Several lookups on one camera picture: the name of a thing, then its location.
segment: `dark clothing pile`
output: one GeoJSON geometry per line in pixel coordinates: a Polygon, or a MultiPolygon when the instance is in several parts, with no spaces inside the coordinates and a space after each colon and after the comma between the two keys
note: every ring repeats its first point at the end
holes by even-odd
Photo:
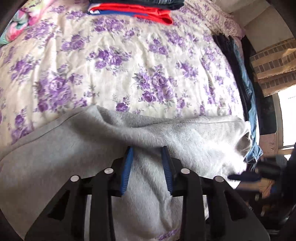
{"type": "Polygon", "coordinates": [[[256,143],[257,108],[255,91],[248,77],[244,60],[241,58],[233,39],[231,37],[228,39],[222,34],[214,35],[213,39],[229,62],[242,101],[245,121],[249,121],[251,124],[252,147],[245,157],[245,162],[254,164],[263,154],[262,149],[256,143]]]}

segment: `black object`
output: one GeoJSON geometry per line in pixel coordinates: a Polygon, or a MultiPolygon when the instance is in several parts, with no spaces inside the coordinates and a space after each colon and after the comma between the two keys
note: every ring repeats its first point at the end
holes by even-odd
{"type": "Polygon", "coordinates": [[[171,172],[166,175],[168,190],[172,196],[183,196],[180,241],[206,238],[202,195],[207,195],[212,240],[270,240],[254,213],[222,177],[199,177],[183,168],[179,159],[171,158],[166,146],[162,148],[162,160],[165,174],[167,169],[171,172]]]}
{"type": "MultiPolygon", "coordinates": [[[[120,197],[127,186],[131,149],[123,158],[114,160],[111,168],[94,177],[72,176],[31,226],[25,241],[83,241],[89,194],[92,194],[89,240],[115,241],[111,196],[120,197]]],[[[179,159],[171,158],[166,147],[161,148],[161,153],[170,193],[184,197],[180,241],[206,239],[202,195],[207,195],[212,240],[270,240],[256,216],[222,177],[199,177],[183,168],[179,159]]]]}

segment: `dark jeans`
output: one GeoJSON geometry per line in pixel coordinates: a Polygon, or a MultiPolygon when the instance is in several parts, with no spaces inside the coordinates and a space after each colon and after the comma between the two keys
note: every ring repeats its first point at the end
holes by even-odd
{"type": "Polygon", "coordinates": [[[136,4],[147,7],[157,7],[162,9],[177,10],[184,6],[184,0],[90,0],[90,3],[124,3],[136,4]]]}
{"type": "Polygon", "coordinates": [[[242,80],[242,73],[239,67],[239,63],[234,53],[232,39],[228,40],[224,35],[213,35],[213,39],[218,47],[222,50],[222,53],[226,56],[231,70],[233,72],[237,88],[239,90],[239,96],[242,101],[242,107],[244,110],[244,120],[249,120],[249,110],[251,109],[251,100],[248,98],[247,93],[244,88],[244,83],[242,80]]]}

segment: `gray fleece blanket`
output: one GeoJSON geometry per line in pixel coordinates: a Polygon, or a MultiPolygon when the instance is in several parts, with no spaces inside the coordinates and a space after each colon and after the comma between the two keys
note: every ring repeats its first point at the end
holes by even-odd
{"type": "Polygon", "coordinates": [[[128,145],[135,147],[128,189],[112,199],[117,240],[176,240],[182,198],[167,191],[159,147],[168,146],[200,176],[226,178],[245,168],[250,125],[234,116],[172,120],[99,106],[77,109],[1,151],[0,208],[24,238],[72,175],[94,176],[128,145]]]}

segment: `bed sheet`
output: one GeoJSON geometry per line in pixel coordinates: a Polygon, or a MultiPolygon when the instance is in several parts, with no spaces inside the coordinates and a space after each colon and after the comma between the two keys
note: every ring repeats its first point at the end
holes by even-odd
{"type": "Polygon", "coordinates": [[[210,0],[171,13],[172,26],[90,16],[88,1],[57,0],[0,49],[0,148],[76,107],[167,118],[236,115],[242,104],[212,34],[241,38],[210,0]]]}

